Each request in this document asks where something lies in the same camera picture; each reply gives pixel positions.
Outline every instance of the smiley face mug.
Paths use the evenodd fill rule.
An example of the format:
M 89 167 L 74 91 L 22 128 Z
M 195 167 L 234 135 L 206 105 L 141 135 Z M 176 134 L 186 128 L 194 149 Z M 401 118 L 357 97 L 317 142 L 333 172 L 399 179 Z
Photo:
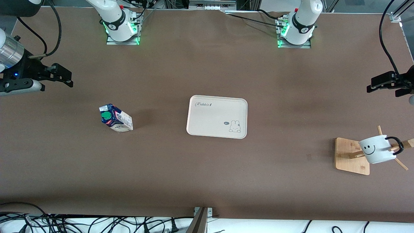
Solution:
M 389 151 L 391 143 L 389 139 L 394 139 L 398 143 L 400 148 L 397 152 Z M 388 160 L 393 160 L 396 155 L 404 150 L 402 142 L 396 137 L 387 137 L 387 135 L 379 135 L 372 138 L 364 139 L 358 142 L 361 146 L 362 152 L 364 153 L 366 160 L 369 163 L 381 163 Z

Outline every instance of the wooden base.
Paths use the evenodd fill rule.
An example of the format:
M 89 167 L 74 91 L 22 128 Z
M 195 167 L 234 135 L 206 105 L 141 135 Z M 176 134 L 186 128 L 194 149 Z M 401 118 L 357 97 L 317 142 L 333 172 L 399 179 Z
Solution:
M 362 175 L 369 175 L 369 163 L 365 156 L 359 158 L 343 158 L 347 155 L 360 151 L 358 141 L 336 138 L 335 140 L 335 168 L 347 172 L 354 172 Z

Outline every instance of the mug rack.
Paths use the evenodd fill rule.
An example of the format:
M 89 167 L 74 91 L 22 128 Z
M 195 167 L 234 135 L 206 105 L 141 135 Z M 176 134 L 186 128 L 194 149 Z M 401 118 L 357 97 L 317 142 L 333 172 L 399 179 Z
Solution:
M 379 135 L 382 135 L 381 126 L 377 126 Z M 404 149 L 414 147 L 414 138 L 402 141 Z M 392 143 L 390 151 L 399 150 L 397 143 Z M 408 168 L 398 159 L 395 161 L 401 165 L 405 170 Z M 354 172 L 362 175 L 369 175 L 369 163 L 358 144 L 358 141 L 346 138 L 335 139 L 335 168 L 347 172 Z

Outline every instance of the black mug handle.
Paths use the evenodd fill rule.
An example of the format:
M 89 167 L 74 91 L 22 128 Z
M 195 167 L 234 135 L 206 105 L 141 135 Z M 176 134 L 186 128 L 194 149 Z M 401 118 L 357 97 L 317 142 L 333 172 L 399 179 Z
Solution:
M 386 137 L 386 140 L 388 139 L 394 139 L 397 143 L 398 143 L 398 147 L 400 148 L 397 152 L 392 153 L 392 155 L 398 155 L 399 153 L 401 153 L 404 150 L 404 145 L 402 144 L 401 140 L 399 140 L 397 137 Z

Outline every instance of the black curved band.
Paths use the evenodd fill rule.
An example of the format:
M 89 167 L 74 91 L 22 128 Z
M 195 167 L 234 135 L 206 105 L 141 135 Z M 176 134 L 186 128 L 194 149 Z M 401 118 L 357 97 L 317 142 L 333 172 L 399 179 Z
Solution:
M 312 27 L 315 25 L 315 24 L 312 24 L 312 25 L 309 25 L 309 26 L 305 26 L 305 25 L 303 25 L 303 24 L 300 24 L 299 22 L 298 22 L 298 20 L 296 20 L 296 13 L 293 15 L 293 17 L 292 17 L 292 23 L 293 23 L 293 25 L 295 26 L 295 28 L 297 28 L 298 30 L 299 30 L 299 33 L 300 34 L 305 34 L 305 33 L 307 33 L 309 30 L 311 30 L 312 29 Z
M 404 145 L 402 144 L 401 140 L 399 140 L 397 137 L 386 137 L 386 140 L 388 139 L 394 139 L 398 143 L 398 147 L 400 148 L 397 152 L 392 153 L 393 155 L 398 155 L 404 150 Z
M 107 29 L 112 30 L 112 31 L 116 31 L 116 30 L 118 30 L 118 27 L 121 24 L 124 23 L 124 21 L 125 21 L 125 12 L 123 10 L 121 10 L 121 11 L 122 11 L 121 18 L 119 18 L 117 21 L 107 22 L 105 20 L 102 20 Z

